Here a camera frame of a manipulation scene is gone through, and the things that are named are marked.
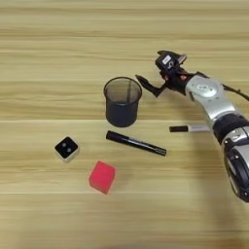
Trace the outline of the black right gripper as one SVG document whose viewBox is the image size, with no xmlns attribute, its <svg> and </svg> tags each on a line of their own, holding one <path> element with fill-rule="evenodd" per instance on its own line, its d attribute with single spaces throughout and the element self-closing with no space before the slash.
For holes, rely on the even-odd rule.
<svg viewBox="0 0 249 249">
<path fill-rule="evenodd" d="M 187 59 L 185 54 L 178 54 L 170 51 L 158 51 L 158 54 L 163 57 L 162 61 L 164 63 L 173 59 L 179 64 L 182 64 Z M 161 69 L 160 75 L 164 79 L 164 84 L 160 88 L 154 87 L 142 76 L 136 75 L 136 79 L 144 89 L 151 92 L 155 97 L 158 97 L 165 89 L 185 94 L 186 85 L 195 73 L 188 73 L 182 67 L 173 67 L 171 69 Z"/>
</svg>

